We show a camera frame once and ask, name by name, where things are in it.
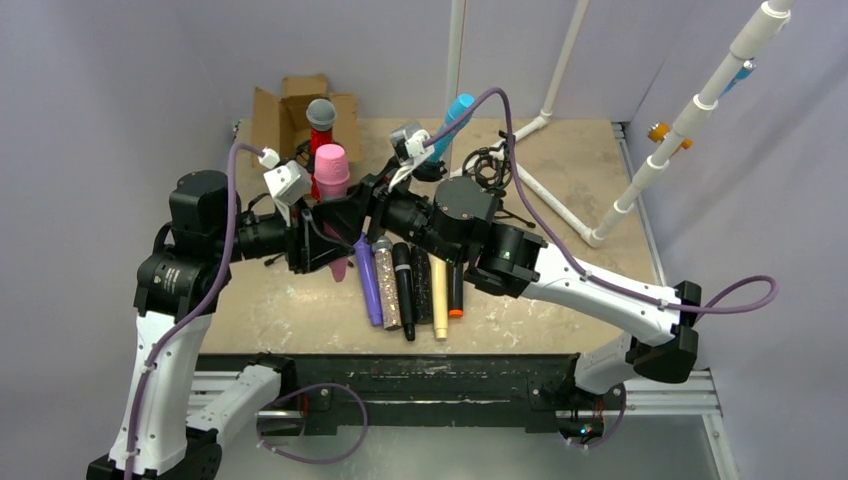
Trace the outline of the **silver rhinestone microphone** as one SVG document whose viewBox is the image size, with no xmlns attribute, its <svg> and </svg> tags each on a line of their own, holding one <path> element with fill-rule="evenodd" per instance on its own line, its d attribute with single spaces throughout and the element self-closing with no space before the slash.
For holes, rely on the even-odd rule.
<svg viewBox="0 0 848 480">
<path fill-rule="evenodd" d="M 392 242 L 381 236 L 372 245 L 378 293 L 381 302 L 382 323 L 385 330 L 397 330 L 402 327 L 399 298 L 392 260 Z"/>
</svg>

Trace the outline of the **black microphone with silver band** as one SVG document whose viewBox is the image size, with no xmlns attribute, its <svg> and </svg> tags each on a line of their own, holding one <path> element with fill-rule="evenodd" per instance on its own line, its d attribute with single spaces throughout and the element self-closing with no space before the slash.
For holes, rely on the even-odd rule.
<svg viewBox="0 0 848 480">
<path fill-rule="evenodd" d="M 415 304 L 413 300 L 411 251 L 406 243 L 398 242 L 393 245 L 392 261 L 404 337 L 408 342 L 413 342 L 416 339 Z"/>
</svg>

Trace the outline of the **plain black microphone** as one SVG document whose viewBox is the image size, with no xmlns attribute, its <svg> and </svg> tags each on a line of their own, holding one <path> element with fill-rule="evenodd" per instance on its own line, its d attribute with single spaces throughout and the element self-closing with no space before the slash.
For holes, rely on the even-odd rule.
<svg viewBox="0 0 848 480">
<path fill-rule="evenodd" d="M 463 265 L 448 265 L 448 317 L 462 318 L 464 315 Z"/>
</svg>

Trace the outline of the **pink plastic microphone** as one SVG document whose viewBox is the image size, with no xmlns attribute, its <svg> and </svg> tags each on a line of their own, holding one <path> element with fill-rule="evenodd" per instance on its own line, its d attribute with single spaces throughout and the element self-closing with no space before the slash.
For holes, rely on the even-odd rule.
<svg viewBox="0 0 848 480">
<path fill-rule="evenodd" d="M 334 200 L 346 196 L 350 179 L 350 169 L 345 149 L 336 144 L 328 143 L 316 149 L 314 175 L 319 202 Z M 328 225 L 324 232 L 336 239 L 338 234 Z M 332 261 L 329 266 L 335 282 L 342 282 L 347 271 L 347 258 Z"/>
</svg>

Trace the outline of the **blue marker on pipe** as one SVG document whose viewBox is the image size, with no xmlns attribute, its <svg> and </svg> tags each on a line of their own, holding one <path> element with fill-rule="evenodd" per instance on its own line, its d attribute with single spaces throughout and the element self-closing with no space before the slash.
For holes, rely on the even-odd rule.
<svg viewBox="0 0 848 480">
<path fill-rule="evenodd" d="M 719 98 L 729 93 L 738 83 L 747 79 L 757 68 L 757 64 L 753 59 L 744 61 L 734 77 L 728 82 L 723 91 L 719 94 Z"/>
</svg>

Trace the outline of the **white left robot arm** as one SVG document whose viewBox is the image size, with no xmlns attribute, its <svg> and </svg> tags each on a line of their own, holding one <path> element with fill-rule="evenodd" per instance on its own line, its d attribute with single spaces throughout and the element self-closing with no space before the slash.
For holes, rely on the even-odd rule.
<svg viewBox="0 0 848 480">
<path fill-rule="evenodd" d="M 169 197 L 171 218 L 139 266 L 134 297 L 136 357 L 120 430 L 92 461 L 90 479 L 212 479 L 232 437 L 265 407 L 304 415 L 310 389 L 292 359 L 252 357 L 235 382 L 197 413 L 189 410 L 195 367 L 230 266 L 284 254 L 298 272 L 321 266 L 335 244 L 320 234 L 304 196 L 301 169 L 265 175 L 271 214 L 242 205 L 231 175 L 204 170 L 179 179 Z"/>
</svg>

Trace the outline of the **white PVC pipe frame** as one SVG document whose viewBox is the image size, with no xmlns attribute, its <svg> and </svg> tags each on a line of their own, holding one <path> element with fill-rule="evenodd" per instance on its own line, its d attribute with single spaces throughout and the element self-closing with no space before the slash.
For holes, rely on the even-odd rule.
<svg viewBox="0 0 848 480">
<path fill-rule="evenodd" d="M 634 209 L 640 195 L 650 187 L 668 168 L 671 158 L 681 150 L 691 147 L 691 139 L 696 130 L 717 108 L 719 94 L 734 77 L 741 64 L 749 59 L 756 62 L 767 43 L 772 40 L 786 24 L 792 13 L 791 0 L 770 0 L 762 2 L 751 18 L 742 27 L 731 42 L 728 53 L 710 75 L 705 85 L 689 100 L 675 120 L 666 125 L 654 124 L 648 138 L 656 144 L 654 152 L 632 175 L 630 184 L 614 200 L 603 215 L 599 224 L 591 227 L 582 222 L 564 203 L 522 167 L 513 170 L 513 179 L 519 186 L 527 186 L 546 203 L 579 237 L 589 246 L 597 248 L 609 237 L 611 232 Z"/>
</svg>

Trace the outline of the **purple plastic microphone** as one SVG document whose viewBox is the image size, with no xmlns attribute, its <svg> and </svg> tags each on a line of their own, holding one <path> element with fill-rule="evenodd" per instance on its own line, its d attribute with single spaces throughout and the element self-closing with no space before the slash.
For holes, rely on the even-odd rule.
<svg viewBox="0 0 848 480">
<path fill-rule="evenodd" d="M 364 234 L 361 234 L 354 243 L 354 254 L 369 322 L 372 327 L 381 328 L 383 326 L 383 313 L 373 253 Z"/>
</svg>

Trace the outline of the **black round-base desk mic stand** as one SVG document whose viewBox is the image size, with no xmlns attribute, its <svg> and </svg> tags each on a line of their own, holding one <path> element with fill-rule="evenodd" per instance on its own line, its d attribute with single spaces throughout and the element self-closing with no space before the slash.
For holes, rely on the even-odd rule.
<svg viewBox="0 0 848 480">
<path fill-rule="evenodd" d="M 432 155 L 412 171 L 412 177 L 424 183 L 442 181 L 447 175 L 447 169 L 440 156 Z"/>
</svg>

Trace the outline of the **brown cardboard box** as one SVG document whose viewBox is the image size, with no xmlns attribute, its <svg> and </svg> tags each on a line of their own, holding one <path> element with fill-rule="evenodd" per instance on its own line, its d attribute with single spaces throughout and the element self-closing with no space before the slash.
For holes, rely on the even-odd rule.
<svg viewBox="0 0 848 480">
<path fill-rule="evenodd" d="M 330 100 L 336 108 L 333 140 L 346 149 L 351 163 L 361 162 L 364 154 L 357 99 L 352 93 L 331 92 L 323 74 L 287 76 L 282 80 L 281 95 L 256 87 L 253 90 L 251 143 L 257 147 L 271 147 L 280 155 L 291 157 L 296 147 L 310 138 L 306 109 L 317 98 Z"/>
</svg>

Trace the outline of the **cream plastic microphone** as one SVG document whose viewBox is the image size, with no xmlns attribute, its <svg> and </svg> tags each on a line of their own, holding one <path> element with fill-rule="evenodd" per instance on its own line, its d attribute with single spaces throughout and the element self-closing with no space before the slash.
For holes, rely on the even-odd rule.
<svg viewBox="0 0 848 480">
<path fill-rule="evenodd" d="M 448 275 L 447 264 L 429 256 L 432 286 L 433 329 L 437 341 L 448 338 Z"/>
</svg>

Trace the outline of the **black glitter microphone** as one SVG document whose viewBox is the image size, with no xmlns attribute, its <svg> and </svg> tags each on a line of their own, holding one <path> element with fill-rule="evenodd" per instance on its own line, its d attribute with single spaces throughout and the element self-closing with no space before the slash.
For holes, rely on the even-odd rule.
<svg viewBox="0 0 848 480">
<path fill-rule="evenodd" d="M 411 255 L 415 322 L 419 325 L 432 324 L 432 282 L 429 257 L 427 252 L 418 246 L 412 247 Z"/>
</svg>

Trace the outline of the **black tripod mic stand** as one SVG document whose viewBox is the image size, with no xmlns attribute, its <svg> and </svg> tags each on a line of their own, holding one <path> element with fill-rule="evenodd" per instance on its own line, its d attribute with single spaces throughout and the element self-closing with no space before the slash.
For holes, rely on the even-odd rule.
<svg viewBox="0 0 848 480">
<path fill-rule="evenodd" d="M 495 146 L 481 147 L 472 151 L 463 161 L 461 175 L 474 180 L 485 193 L 498 200 L 495 220 L 514 219 L 526 227 L 534 229 L 536 224 L 522 218 L 505 207 L 506 189 L 513 179 L 512 167 L 509 160 L 507 134 L 498 132 L 501 141 Z"/>
<path fill-rule="evenodd" d="M 306 150 L 305 147 L 301 147 L 299 149 L 296 149 L 295 154 L 291 157 L 283 158 L 281 155 L 280 155 L 280 157 L 283 161 L 295 160 L 307 170 L 306 164 L 307 164 L 308 157 L 307 157 L 307 150 Z M 287 230 L 288 230 L 288 225 L 283 220 L 281 214 L 277 211 L 277 209 L 276 209 L 276 207 L 275 207 L 275 205 L 272 201 L 272 198 L 270 197 L 270 195 L 268 193 L 268 190 L 267 190 L 264 178 L 263 178 L 263 174 L 262 174 L 262 180 L 263 180 L 264 186 L 266 188 L 265 193 L 267 194 L 267 197 L 270 199 L 271 204 L 272 204 L 272 212 L 270 213 L 269 218 L 270 218 L 272 225 L 274 227 L 274 233 L 272 234 L 272 237 L 273 237 L 272 245 L 274 246 L 273 254 L 276 255 L 277 257 L 285 259 L 286 233 L 287 233 Z"/>
</svg>

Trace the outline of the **red glitter microphone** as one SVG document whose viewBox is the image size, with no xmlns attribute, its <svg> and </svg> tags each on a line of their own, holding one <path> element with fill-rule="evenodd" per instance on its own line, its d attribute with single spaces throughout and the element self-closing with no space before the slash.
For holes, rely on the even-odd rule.
<svg viewBox="0 0 848 480">
<path fill-rule="evenodd" d="M 336 120 L 336 109 L 333 103 L 326 98 L 318 98 L 311 101 L 306 110 L 306 118 L 310 124 L 310 155 L 312 164 L 312 196 L 319 201 L 319 192 L 313 178 L 315 152 L 318 147 L 333 141 L 333 126 Z"/>
</svg>

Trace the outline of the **blue plastic microphone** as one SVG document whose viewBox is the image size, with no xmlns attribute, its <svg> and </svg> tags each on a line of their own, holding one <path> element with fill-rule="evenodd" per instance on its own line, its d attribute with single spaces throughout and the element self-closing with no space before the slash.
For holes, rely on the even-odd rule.
<svg viewBox="0 0 848 480">
<path fill-rule="evenodd" d="M 463 113 L 474 103 L 474 101 L 475 97 L 468 93 L 463 93 L 457 96 L 456 99 L 448 107 L 443 125 L 440 127 L 439 131 L 444 131 L 448 126 L 450 126 L 453 122 L 460 118 Z M 442 161 L 444 152 L 450 148 L 450 145 L 452 144 L 456 134 L 462 128 L 464 128 L 468 122 L 469 120 L 466 119 L 458 127 L 451 130 L 448 134 L 446 134 L 443 138 L 441 138 L 438 142 L 434 144 L 434 152 L 426 161 L 426 164 L 428 166 L 437 166 Z"/>
</svg>

